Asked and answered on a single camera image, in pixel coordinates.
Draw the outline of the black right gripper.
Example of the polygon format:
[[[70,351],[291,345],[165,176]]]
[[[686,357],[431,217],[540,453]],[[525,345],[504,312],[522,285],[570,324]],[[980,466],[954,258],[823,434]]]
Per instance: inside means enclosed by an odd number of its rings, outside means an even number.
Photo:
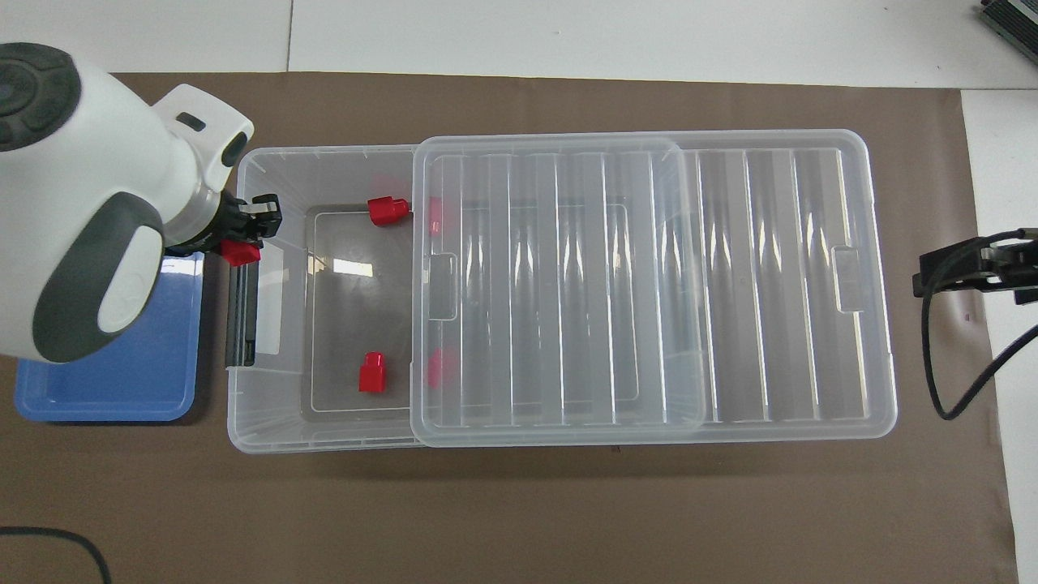
[[[924,297],[932,288],[943,291],[1012,291],[1015,304],[1037,303],[1037,240],[1008,245],[950,245],[920,256],[920,272],[913,276],[913,295]],[[944,277],[937,278],[939,269]]]

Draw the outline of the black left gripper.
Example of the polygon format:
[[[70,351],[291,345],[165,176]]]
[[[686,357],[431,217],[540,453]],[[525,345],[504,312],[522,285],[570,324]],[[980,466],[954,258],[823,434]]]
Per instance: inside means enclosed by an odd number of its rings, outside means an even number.
[[[275,193],[256,196],[240,208],[243,202],[233,195],[222,195],[212,220],[196,237],[166,248],[167,256],[191,256],[219,252],[224,241],[244,243],[248,238],[276,237],[281,228],[281,201]]]

